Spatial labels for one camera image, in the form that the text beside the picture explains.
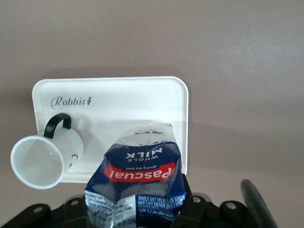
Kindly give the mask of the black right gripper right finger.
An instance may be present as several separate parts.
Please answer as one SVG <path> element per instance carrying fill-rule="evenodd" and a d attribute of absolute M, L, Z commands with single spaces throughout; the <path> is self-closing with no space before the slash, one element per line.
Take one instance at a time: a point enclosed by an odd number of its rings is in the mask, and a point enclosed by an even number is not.
<path fill-rule="evenodd" d="M 218 207 L 203 196 L 192 193 L 183 174 L 186 201 L 171 228 L 256 228 L 257 223 L 241 202 L 224 201 Z"/>

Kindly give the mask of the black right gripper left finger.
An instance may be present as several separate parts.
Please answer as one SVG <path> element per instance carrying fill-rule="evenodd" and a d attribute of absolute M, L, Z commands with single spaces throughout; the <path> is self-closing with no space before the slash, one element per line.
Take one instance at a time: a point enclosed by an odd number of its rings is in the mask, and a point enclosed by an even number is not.
<path fill-rule="evenodd" d="M 48 204 L 33 204 L 7 223 L 3 228 L 86 228 L 88 216 L 83 195 L 68 198 L 56 209 Z"/>

